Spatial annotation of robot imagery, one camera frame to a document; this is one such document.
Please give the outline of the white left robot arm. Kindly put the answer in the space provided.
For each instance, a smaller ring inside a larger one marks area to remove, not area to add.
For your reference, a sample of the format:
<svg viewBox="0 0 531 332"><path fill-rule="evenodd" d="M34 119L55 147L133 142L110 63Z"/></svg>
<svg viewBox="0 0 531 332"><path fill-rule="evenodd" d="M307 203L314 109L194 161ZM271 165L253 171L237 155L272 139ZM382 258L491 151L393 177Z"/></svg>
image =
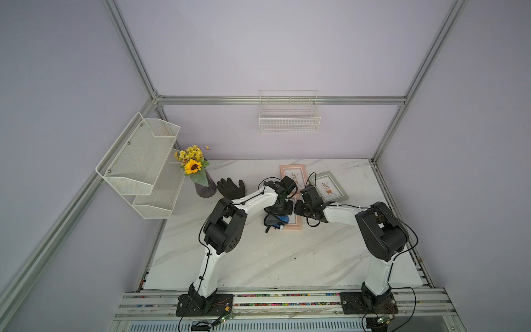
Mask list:
<svg viewBox="0 0 531 332"><path fill-rule="evenodd" d="M218 263L240 242L247 219L264 212L267 230L281 230L289 223L294 209L293 197L297 194L296 182L290 177L267 178L257 191L247 194L242 180L236 184L231 178L222 178L217 183L223 195L205 220L200 231L205 257L198 278L190 285L188 299L196 308L205 310L213 306L218 289Z"/></svg>

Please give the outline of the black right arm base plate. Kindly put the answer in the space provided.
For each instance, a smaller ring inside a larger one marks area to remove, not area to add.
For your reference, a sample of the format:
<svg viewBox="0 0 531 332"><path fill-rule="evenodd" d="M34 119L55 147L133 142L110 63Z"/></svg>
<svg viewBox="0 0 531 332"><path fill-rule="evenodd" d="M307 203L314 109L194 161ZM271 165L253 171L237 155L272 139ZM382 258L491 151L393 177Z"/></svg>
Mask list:
<svg viewBox="0 0 531 332"><path fill-rule="evenodd" d="M365 284L361 290L341 292L340 304L345 315L398 313L390 288L381 295L375 295Z"/></svg>

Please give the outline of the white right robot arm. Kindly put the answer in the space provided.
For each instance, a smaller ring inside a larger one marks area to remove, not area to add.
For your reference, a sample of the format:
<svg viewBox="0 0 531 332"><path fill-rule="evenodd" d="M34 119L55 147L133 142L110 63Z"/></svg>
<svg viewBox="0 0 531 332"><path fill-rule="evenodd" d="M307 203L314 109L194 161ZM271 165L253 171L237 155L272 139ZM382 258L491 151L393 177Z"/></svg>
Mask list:
<svg viewBox="0 0 531 332"><path fill-rule="evenodd" d="M376 308L391 295L391 274L397 257L405 252L409 233L389 207L378 201L369 207L325 202L309 185L301 191L295 214L318 224L356 225L371 254L369 272L358 293L366 309Z"/></svg>

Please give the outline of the pink picture frame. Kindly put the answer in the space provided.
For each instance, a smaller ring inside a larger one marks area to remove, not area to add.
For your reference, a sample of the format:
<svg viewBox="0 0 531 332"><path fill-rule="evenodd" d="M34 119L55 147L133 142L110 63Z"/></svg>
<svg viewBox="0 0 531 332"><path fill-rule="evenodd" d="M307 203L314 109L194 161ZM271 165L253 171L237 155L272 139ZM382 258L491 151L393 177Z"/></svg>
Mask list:
<svg viewBox="0 0 531 332"><path fill-rule="evenodd" d="M288 223L283 226L283 229L284 230L301 230L302 229L302 218L299 215L295 214L296 199L291 199L290 202L293 203L292 213L288 216Z"/></svg>
<svg viewBox="0 0 531 332"><path fill-rule="evenodd" d="M279 168L282 177L289 177L295 182L297 192L306 187L308 176L304 164L281 165Z"/></svg>

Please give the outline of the blue microfibre cloth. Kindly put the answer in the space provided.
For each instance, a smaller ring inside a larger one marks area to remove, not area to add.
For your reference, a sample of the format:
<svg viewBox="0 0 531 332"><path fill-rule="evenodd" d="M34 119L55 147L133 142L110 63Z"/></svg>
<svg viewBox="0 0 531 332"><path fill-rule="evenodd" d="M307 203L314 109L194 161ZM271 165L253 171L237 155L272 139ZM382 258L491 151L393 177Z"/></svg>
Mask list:
<svg viewBox="0 0 531 332"><path fill-rule="evenodd" d="M264 218L265 232L268 233L271 229L283 230L289 224L288 215L267 214Z"/></svg>

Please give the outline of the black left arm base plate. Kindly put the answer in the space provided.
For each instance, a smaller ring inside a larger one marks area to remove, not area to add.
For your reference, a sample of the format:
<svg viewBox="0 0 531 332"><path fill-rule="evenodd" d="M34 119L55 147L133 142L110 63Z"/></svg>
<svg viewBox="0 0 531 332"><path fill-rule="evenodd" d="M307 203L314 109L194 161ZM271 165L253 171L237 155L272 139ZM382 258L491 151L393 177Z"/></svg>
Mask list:
<svg viewBox="0 0 531 332"><path fill-rule="evenodd" d="M217 290L208 297L199 295L193 284L188 293L180 295L176 307L176 317L219 317L230 313L235 296L229 293L218 294Z"/></svg>

